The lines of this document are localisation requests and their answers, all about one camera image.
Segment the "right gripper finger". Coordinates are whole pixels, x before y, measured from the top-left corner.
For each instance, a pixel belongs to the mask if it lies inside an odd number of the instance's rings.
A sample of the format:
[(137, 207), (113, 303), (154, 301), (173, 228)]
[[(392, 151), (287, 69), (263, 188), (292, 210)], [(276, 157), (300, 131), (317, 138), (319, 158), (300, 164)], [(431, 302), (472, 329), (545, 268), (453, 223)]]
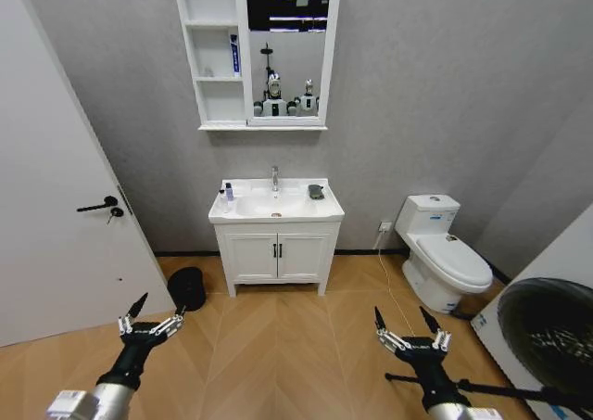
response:
[(387, 329), (385, 320), (377, 306), (374, 307), (374, 316), (376, 334), (383, 346), (392, 353), (395, 353), (397, 350), (405, 351), (406, 342)]
[(429, 330), (435, 335), (432, 348), (435, 350), (448, 350), (451, 341), (451, 333), (447, 330), (443, 330), (436, 318), (423, 306), (420, 306), (419, 309)]

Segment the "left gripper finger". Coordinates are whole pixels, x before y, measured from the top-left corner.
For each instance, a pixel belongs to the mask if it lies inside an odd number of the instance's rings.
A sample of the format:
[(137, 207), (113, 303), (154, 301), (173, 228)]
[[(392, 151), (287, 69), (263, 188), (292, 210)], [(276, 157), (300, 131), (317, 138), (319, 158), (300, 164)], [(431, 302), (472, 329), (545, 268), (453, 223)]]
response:
[(157, 324), (154, 328), (154, 335), (156, 337), (171, 337), (175, 335), (183, 326), (185, 312), (185, 306), (178, 307), (172, 316)]
[(131, 334), (132, 325), (135, 322), (137, 316), (140, 314), (141, 310), (143, 309), (147, 297), (148, 293), (145, 292), (136, 302), (132, 304), (132, 306), (124, 316), (118, 318), (118, 329), (121, 336)]

